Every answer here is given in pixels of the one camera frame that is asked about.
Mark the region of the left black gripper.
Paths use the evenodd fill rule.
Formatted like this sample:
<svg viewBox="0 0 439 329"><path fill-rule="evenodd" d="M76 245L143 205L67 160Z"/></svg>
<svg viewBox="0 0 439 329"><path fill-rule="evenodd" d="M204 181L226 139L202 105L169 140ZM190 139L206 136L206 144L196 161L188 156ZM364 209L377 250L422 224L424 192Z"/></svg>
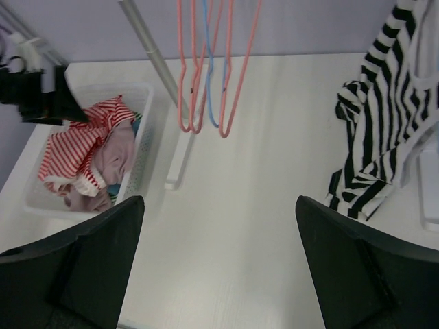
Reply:
<svg viewBox="0 0 439 329"><path fill-rule="evenodd" d="M42 91L42 71L10 72L1 69L1 103L18 106L22 122L55 123L55 119L87 123L65 77L66 66L54 67L54 91Z"/></svg>

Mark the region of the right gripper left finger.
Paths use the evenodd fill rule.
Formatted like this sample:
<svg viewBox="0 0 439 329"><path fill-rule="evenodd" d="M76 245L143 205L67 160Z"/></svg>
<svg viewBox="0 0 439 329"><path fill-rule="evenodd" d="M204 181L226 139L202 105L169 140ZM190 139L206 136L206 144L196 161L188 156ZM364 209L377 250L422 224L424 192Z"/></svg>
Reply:
<svg viewBox="0 0 439 329"><path fill-rule="evenodd" d="M2 328L116 328L144 199L1 253Z"/></svg>

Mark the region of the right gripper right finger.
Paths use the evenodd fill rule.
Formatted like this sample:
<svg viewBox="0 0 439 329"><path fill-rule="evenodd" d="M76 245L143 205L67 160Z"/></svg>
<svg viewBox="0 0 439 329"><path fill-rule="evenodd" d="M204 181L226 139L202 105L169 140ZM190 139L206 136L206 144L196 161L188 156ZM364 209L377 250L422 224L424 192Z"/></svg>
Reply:
<svg viewBox="0 0 439 329"><path fill-rule="evenodd" d="M438 327L438 251L310 197L296 220L326 328Z"/></svg>

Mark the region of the red striped tank top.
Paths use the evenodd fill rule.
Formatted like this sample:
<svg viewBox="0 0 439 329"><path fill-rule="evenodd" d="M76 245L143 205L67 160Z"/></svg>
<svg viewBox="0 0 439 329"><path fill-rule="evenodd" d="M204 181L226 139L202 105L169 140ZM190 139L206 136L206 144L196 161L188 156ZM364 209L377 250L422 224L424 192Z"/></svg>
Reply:
<svg viewBox="0 0 439 329"><path fill-rule="evenodd" d="M124 120L134 121L134 112L118 95L85 110L89 121L70 122L68 129L51 134L38 179L57 195L67 195L75 188L85 196L96 196L106 186L92 165L94 153L105 143L112 129Z"/></svg>

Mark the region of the mauve tank top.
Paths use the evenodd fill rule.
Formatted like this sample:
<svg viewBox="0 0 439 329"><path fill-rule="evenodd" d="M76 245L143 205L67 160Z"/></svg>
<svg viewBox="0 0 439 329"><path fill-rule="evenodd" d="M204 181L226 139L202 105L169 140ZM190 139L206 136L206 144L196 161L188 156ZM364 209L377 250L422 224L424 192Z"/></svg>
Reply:
<svg viewBox="0 0 439 329"><path fill-rule="evenodd" d="M92 165L101 175L106 186L121 184L126 172L134 163L135 135L131 120L116 125L105 143L94 153ZM96 196L85 196L75 188L64 198L69 210L75 212L102 212L112 207L108 187Z"/></svg>

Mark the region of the black white striped garment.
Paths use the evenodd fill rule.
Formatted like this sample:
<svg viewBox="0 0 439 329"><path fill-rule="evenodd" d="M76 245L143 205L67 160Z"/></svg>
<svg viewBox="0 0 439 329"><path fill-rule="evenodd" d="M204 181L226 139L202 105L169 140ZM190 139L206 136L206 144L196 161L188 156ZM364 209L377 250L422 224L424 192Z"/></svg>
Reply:
<svg viewBox="0 0 439 329"><path fill-rule="evenodd" d="M367 221L407 182L409 167L438 124L438 2L398 1L343 85L335 114L348 155L331 176L325 203Z"/></svg>

